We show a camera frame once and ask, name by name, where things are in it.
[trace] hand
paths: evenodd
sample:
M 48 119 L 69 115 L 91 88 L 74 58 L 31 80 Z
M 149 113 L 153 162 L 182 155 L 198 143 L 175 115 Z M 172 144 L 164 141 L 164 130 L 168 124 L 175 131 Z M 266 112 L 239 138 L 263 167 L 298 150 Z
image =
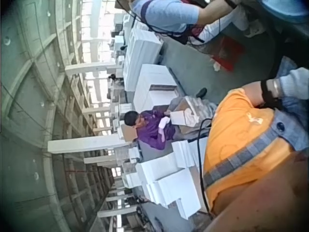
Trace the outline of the hand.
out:
M 166 112 L 164 112 L 165 116 L 170 116 L 170 110 L 167 110 Z

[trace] gray floor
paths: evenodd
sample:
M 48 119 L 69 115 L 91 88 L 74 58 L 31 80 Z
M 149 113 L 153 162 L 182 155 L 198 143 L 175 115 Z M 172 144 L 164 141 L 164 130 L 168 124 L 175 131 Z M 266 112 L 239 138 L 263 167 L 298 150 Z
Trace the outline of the gray floor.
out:
M 229 90 L 267 78 L 274 57 L 274 45 L 268 35 L 263 34 L 247 39 L 234 26 L 229 26 L 225 33 L 241 42 L 246 48 L 245 54 L 242 55 L 235 70 L 231 73 L 224 70 L 215 72 L 212 66 L 213 62 L 210 62 L 208 56 L 170 38 L 164 38 L 162 65 L 173 70 L 186 94 L 194 95 L 202 87 L 206 87 L 208 89 L 207 98 L 219 103 Z M 133 102 L 133 96 L 134 93 L 128 93 L 129 102 Z M 170 144 L 163 151 L 150 148 L 143 142 L 140 142 L 140 147 L 143 161 L 164 156 L 172 151 Z M 136 188 L 134 191 L 138 195 L 142 194 L 140 188 Z M 167 210 L 160 205 L 151 203 L 145 204 L 143 208 L 151 221 L 154 220 L 154 217 L 158 217 L 166 231 L 190 232 L 194 228 L 192 221 L 181 218 L 175 208 Z

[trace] blue jeans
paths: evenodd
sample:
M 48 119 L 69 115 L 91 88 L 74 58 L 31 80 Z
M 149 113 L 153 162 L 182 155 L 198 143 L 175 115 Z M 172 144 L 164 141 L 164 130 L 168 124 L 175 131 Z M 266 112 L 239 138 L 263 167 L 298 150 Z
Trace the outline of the blue jeans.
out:
M 296 69 L 297 65 L 288 57 L 283 57 L 276 78 L 286 76 L 290 70 Z M 285 110 L 294 115 L 308 132 L 308 100 L 299 100 L 291 97 L 282 98 Z

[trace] reflective stripe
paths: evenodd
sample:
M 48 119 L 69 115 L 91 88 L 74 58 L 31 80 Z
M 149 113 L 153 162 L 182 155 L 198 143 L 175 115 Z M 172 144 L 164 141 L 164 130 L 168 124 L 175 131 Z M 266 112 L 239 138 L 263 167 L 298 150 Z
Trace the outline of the reflective stripe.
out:
M 261 134 L 240 152 L 223 160 L 220 164 L 204 174 L 204 187 L 209 187 L 216 181 L 226 177 L 247 162 L 251 161 L 277 137 L 285 139 L 295 151 L 300 151 L 308 147 L 308 134 L 300 123 L 290 114 L 276 109 L 274 120 L 267 131 Z

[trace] black wristband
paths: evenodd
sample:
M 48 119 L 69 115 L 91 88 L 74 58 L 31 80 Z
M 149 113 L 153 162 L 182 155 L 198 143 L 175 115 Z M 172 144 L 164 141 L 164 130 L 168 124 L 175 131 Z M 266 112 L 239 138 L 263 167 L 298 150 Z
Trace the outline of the black wristband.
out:
M 232 0 L 224 0 L 230 7 L 235 9 L 237 5 Z

